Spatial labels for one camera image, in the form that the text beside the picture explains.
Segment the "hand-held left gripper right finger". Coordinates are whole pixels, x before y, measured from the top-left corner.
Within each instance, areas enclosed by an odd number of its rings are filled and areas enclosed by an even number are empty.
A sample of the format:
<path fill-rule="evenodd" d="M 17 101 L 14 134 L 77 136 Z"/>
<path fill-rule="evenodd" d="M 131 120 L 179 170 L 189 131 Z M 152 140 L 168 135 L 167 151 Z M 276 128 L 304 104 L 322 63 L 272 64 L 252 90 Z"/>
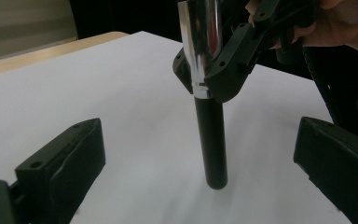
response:
<path fill-rule="evenodd" d="M 332 123 L 304 117 L 294 162 L 352 224 L 358 224 L 358 136 Z"/>

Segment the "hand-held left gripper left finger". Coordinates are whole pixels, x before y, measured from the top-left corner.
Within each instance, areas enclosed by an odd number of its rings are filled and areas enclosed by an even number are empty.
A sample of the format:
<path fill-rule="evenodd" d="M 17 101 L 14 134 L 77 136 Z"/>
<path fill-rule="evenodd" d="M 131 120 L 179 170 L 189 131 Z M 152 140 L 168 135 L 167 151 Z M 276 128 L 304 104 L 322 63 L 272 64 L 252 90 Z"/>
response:
<path fill-rule="evenodd" d="M 105 166 L 102 123 L 79 122 L 21 163 L 15 173 L 31 224 L 69 224 Z"/>

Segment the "large black makeup brush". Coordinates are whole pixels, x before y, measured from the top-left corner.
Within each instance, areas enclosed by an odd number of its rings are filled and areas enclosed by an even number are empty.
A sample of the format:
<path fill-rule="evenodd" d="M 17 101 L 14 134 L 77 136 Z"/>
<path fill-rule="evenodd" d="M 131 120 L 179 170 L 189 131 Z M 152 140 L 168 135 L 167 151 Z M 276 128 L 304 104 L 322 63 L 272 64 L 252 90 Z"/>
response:
<path fill-rule="evenodd" d="M 183 50 L 189 65 L 206 182 L 211 189 L 227 185 L 227 158 L 223 106 L 205 82 L 222 48 L 218 0 L 179 0 Z"/>

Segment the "white table sheet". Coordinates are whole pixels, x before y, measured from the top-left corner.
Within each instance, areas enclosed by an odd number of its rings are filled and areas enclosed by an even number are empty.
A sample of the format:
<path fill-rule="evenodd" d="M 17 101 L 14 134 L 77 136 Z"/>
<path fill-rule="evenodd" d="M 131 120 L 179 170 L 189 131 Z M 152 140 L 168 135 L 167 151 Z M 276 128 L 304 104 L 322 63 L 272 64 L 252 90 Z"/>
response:
<path fill-rule="evenodd" d="M 294 163 L 315 85 L 264 66 L 225 106 L 228 182 L 208 187 L 180 44 L 141 32 L 0 74 L 0 179 L 79 121 L 103 125 L 106 164 L 71 224 L 350 224 Z"/>

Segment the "black curtain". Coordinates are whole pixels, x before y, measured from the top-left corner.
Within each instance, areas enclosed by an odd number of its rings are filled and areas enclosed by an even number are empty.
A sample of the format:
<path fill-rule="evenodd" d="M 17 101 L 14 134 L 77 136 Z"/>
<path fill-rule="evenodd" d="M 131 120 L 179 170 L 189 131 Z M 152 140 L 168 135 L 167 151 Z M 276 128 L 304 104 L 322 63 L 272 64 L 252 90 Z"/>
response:
<path fill-rule="evenodd" d="M 112 31 L 147 31 L 179 41 L 177 0 L 69 0 L 80 38 Z M 358 51 L 347 46 L 307 48 L 283 65 L 280 52 L 265 49 L 257 62 L 295 76 L 314 79 L 338 126 L 358 135 Z"/>

